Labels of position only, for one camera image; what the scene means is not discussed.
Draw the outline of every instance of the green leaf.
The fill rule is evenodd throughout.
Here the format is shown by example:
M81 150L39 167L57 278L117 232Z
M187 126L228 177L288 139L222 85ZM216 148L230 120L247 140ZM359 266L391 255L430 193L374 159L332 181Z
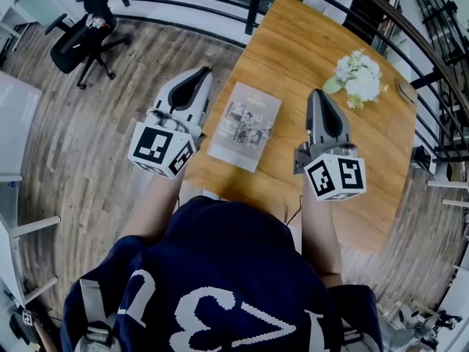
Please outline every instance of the green leaf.
M322 87L322 90L327 92L328 94L333 94L334 92L338 92L342 88L342 84L337 77L330 77Z

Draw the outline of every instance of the wooden floor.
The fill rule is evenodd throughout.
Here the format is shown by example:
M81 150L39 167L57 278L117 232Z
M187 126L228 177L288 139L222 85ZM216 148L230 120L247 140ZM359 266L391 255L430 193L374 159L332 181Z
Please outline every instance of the wooden floor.
M115 36L133 43L115 48L106 62L109 81L94 67L84 91L77 72L60 73L49 51L59 33L28 30L3 71L43 91L23 161L20 220L60 215L57 227L26 236L21 249L27 279L59 283L44 296L58 316L71 284L106 256L150 175L126 159L135 124L144 119L160 85L183 70L208 65L214 72L211 100L221 90L241 49L193 32L138 21L120 21ZM462 251L462 211L441 198L462 191L427 188L428 176L411 170L396 222L382 252L371 256L344 248L344 278L370 285L380 303L441 300ZM185 185L184 194L188 191Z

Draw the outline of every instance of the black railing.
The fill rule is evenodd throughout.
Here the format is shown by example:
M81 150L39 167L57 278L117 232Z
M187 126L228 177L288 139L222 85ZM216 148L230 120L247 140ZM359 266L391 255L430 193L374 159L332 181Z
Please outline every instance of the black railing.
M245 8L246 15L240 17L239 15L215 10L213 8L202 7L198 4L182 3L181 1L130 1L153 1L164 4L175 4L221 15L243 22L245 24L245 33L249 35L252 34L258 26L256 23L257 15L263 14L273 2L273 0L218 0L226 4ZM451 14L451 6L444 5L443 0L418 0L419 4L421 4L422 12L424 13L424 24L432 38L431 43L429 43L400 11L385 0L369 0L374 7L382 11L383 22L379 28L371 25L366 17L362 16L359 12L345 7L336 0L323 1L360 21L363 27L366 27L376 36L375 39L377 43L379 43L379 46L375 48L380 53L384 52L384 47L389 47L418 75L419 79L415 80L413 85L418 88L418 102L424 107L427 113L425 114L426 119L420 115L417 116L417 119L428 134L424 134L424 131L419 131L416 132L416 135L424 143L428 151L433 154L435 157L434 161L452 162L468 160L465 151L469 150L469 145L464 135L464 127L466 124L469 126L469 103L466 99L468 83L465 79L465 73L462 78L459 74L461 69L464 71L463 65L467 61L466 54L468 52L465 38L461 35L456 20ZM404 32L433 64L433 72L424 74L393 42L392 35L396 28ZM423 93L421 92L423 89L427 89L435 97L437 101L436 110L424 100Z

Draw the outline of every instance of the booklet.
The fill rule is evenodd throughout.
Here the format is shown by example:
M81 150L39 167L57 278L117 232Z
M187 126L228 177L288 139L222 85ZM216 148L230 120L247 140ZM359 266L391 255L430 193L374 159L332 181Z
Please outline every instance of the booklet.
M208 154L247 171L256 171L272 135L281 101L237 82L213 135Z

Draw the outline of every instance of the office chair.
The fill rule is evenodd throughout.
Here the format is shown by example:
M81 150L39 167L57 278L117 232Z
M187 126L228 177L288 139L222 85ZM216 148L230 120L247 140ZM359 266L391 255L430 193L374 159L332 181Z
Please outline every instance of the office chair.
M128 0L122 0L122 2L126 7L130 5ZM52 60L63 73L70 73L78 64L88 58L76 84L82 90L86 89L86 84L83 82L84 77L95 60L104 68L108 78L114 79L114 73L109 71L101 59L101 54L108 53L111 48L121 43L130 45L129 37L123 37L115 42L102 44L102 41L116 27L116 18L108 8L108 0L84 0L84 8L88 14L72 27L63 22L67 15L62 14L45 30L45 35L49 34L55 27L64 31L62 37L51 49ZM89 15L102 18L106 25L99 28L87 25L86 21L88 20L89 22L91 19Z

